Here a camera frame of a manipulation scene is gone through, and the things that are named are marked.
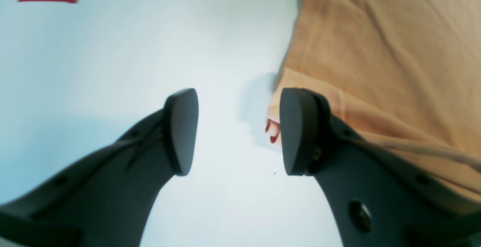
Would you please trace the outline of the left gripper black right finger side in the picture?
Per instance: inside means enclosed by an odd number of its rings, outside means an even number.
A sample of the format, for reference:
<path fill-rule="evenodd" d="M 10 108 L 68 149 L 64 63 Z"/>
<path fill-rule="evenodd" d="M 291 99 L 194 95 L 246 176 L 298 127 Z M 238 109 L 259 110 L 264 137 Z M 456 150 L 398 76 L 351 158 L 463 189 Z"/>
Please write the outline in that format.
<path fill-rule="evenodd" d="M 479 247 L 480 204 L 363 139 L 328 100 L 284 88 L 282 153 L 290 176 L 313 176 L 345 247 Z"/>

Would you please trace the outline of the left gripper black left finger side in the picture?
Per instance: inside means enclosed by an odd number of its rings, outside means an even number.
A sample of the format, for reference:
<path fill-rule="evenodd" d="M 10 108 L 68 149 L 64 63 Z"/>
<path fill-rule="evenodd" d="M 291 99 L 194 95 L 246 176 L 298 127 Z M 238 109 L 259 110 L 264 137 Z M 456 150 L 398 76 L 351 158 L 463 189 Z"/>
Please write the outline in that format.
<path fill-rule="evenodd" d="M 118 140 L 1 206 L 2 247 L 138 247 L 161 188 L 188 175 L 199 118 L 195 89 Z"/>

